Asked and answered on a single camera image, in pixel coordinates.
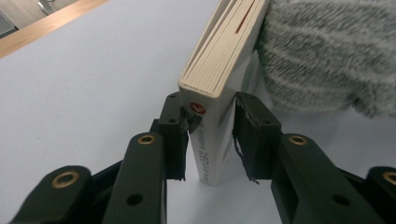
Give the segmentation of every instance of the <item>red logo on book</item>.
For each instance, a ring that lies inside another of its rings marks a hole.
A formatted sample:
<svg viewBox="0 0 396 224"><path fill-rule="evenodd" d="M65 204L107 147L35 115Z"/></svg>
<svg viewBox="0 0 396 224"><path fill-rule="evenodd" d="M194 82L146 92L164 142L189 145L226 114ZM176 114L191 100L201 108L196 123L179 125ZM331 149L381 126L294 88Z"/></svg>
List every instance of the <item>red logo on book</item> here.
<svg viewBox="0 0 396 224"><path fill-rule="evenodd" d="M197 114L204 114L206 113L206 110L203 106L198 105L197 103L191 103L190 104L191 109L197 113Z"/></svg>

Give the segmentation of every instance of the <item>wooden strip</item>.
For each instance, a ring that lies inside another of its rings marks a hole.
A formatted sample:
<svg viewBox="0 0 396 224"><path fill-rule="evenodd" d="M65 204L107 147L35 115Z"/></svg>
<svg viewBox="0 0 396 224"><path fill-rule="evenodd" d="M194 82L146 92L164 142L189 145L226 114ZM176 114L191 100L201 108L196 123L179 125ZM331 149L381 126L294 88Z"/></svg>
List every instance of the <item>wooden strip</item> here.
<svg viewBox="0 0 396 224"><path fill-rule="evenodd" d="M36 21L0 39L0 59L32 43L38 38L51 33L68 22L75 20L107 1L108 0L79 0L70 6L48 15L44 19Z"/></svg>

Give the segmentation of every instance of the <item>gray sweater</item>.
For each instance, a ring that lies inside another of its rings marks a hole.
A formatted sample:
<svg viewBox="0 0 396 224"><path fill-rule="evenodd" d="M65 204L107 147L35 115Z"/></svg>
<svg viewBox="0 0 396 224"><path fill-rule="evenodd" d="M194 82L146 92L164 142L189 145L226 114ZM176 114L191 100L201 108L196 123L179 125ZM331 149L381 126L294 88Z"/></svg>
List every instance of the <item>gray sweater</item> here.
<svg viewBox="0 0 396 224"><path fill-rule="evenodd" d="M396 0L273 0L256 48L278 108L396 117Z"/></svg>

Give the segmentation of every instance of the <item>book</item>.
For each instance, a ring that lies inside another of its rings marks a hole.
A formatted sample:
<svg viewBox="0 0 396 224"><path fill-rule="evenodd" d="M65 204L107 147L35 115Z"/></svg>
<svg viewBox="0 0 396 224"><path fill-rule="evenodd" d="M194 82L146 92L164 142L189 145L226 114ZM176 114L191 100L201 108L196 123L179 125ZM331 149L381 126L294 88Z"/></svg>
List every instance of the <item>book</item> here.
<svg viewBox="0 0 396 224"><path fill-rule="evenodd" d="M198 173L210 185L219 183L233 148L233 97L256 83L253 47L267 5L220 0L178 81Z"/></svg>

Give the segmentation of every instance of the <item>red mark on book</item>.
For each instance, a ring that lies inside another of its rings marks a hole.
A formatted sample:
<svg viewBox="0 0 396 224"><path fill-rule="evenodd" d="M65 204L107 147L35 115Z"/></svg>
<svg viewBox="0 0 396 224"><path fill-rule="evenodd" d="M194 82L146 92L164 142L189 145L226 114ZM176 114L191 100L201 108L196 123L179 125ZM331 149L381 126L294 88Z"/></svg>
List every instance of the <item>red mark on book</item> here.
<svg viewBox="0 0 396 224"><path fill-rule="evenodd" d="M203 115L204 113L206 113L205 108L201 105L198 105L197 103L191 103L190 108L197 114Z"/></svg>
<svg viewBox="0 0 396 224"><path fill-rule="evenodd" d="M242 25L244 24L244 22L245 22L245 20L246 20L246 18L248 16L249 11L251 10L251 7L253 7L253 4L254 4L254 1L251 3L249 9L247 10L247 14L245 14L244 19L241 20L241 23L239 23L238 28L236 28L236 31L235 31L236 34L238 34L239 30L242 28Z"/></svg>

